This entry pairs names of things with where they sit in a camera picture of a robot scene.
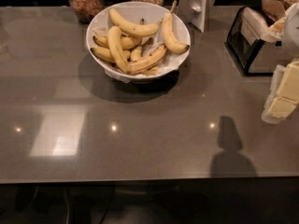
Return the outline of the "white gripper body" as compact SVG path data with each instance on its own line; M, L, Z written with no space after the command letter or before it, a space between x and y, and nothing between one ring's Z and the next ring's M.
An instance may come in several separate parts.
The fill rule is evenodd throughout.
M299 59L299 3L292 4L286 12L282 47L295 60Z

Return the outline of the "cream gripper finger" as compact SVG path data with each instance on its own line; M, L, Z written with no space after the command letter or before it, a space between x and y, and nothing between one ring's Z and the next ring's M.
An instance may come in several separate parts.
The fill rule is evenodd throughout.
M274 43L277 41L282 40L282 30L284 27L286 18L283 17L276 21L274 24L272 24L270 27L266 29L266 31L262 34L261 40L269 43Z
M299 106L299 61L293 60L286 67L278 65L265 101L262 120L279 124Z

